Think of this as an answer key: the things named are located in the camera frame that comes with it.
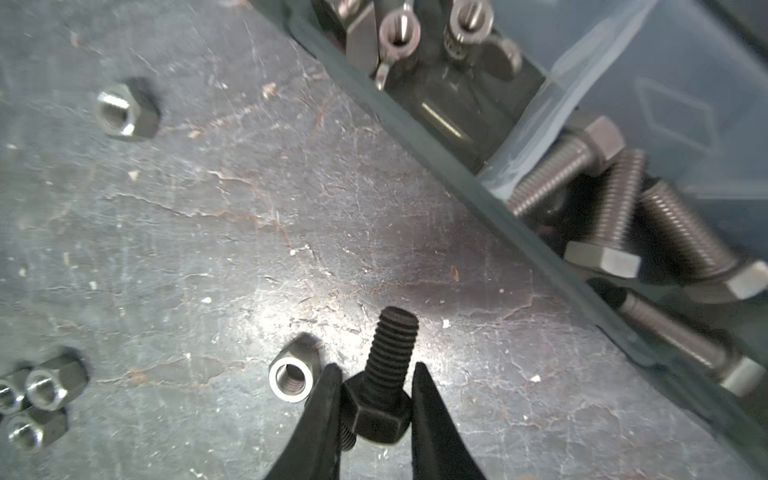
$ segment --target metal table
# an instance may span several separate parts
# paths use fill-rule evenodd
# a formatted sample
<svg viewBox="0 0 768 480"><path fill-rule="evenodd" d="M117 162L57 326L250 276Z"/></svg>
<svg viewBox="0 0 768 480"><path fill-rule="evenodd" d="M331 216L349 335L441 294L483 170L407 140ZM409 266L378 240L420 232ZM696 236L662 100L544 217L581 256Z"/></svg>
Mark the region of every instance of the metal table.
<svg viewBox="0 0 768 480"><path fill-rule="evenodd" d="M302 412L270 360L307 331L357 372L388 304L489 478L750 477L245 1L3 2L0 70L0 367L92 368L3 478L261 478ZM133 76L161 131L111 141L95 93Z"/></svg>

